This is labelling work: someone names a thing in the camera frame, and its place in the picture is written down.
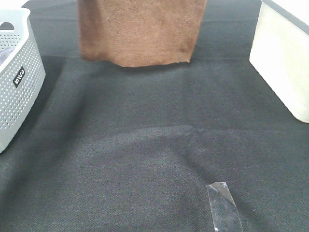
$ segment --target brown towel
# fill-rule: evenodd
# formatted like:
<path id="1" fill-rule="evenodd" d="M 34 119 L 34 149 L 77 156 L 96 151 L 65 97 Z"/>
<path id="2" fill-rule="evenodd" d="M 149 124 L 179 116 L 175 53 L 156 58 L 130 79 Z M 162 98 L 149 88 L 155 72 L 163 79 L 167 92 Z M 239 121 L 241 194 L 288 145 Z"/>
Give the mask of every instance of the brown towel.
<path id="1" fill-rule="evenodd" d="M 190 62 L 207 0 L 79 0 L 81 53 L 123 67 Z"/>

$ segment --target transparent tape strip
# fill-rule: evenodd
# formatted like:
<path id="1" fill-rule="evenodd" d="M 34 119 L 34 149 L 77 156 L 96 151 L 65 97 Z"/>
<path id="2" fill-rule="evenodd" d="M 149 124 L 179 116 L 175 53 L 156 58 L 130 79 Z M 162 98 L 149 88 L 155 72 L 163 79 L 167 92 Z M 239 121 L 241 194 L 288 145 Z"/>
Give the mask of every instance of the transparent tape strip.
<path id="1" fill-rule="evenodd" d="M 238 209 L 225 182 L 207 185 L 216 232 L 243 232 Z"/>

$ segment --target white storage box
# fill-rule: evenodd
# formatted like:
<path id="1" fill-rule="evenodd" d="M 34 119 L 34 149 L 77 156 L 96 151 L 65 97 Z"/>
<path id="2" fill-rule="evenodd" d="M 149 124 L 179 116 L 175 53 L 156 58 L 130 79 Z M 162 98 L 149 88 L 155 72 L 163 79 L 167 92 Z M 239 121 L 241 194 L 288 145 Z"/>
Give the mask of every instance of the white storage box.
<path id="1" fill-rule="evenodd" d="M 263 0 L 250 62 L 291 113 L 309 122 L 309 2 Z"/>
<path id="2" fill-rule="evenodd" d="M 45 78 L 40 53 L 25 8 L 0 9 L 0 50 L 14 50 L 0 65 L 0 152 L 29 113 Z"/>

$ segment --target basket label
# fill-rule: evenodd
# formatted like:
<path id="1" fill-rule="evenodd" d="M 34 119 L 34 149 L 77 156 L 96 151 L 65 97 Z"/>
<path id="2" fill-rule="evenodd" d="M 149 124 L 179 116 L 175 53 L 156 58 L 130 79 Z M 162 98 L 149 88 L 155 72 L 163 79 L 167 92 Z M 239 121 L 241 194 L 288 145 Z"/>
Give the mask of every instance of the basket label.
<path id="1" fill-rule="evenodd" d="M 15 85 L 15 87 L 17 88 L 21 82 L 21 80 L 24 78 L 26 72 L 23 66 L 21 66 L 21 69 L 19 70 L 18 74 L 16 75 L 16 77 L 13 80 L 13 83 Z"/>

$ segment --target black tablecloth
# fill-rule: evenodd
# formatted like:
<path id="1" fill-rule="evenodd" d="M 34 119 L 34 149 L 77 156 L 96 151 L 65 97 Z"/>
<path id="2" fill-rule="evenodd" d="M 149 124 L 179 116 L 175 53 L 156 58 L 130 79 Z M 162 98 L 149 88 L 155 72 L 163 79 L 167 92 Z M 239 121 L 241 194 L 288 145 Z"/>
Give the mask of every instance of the black tablecloth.
<path id="1" fill-rule="evenodd" d="M 260 4 L 209 0 L 190 64 L 121 68 L 79 58 L 75 1 L 28 2 L 46 79 L 0 155 L 0 231 L 211 232 L 215 181 L 244 231 L 309 231 L 309 126 L 248 61 Z"/>

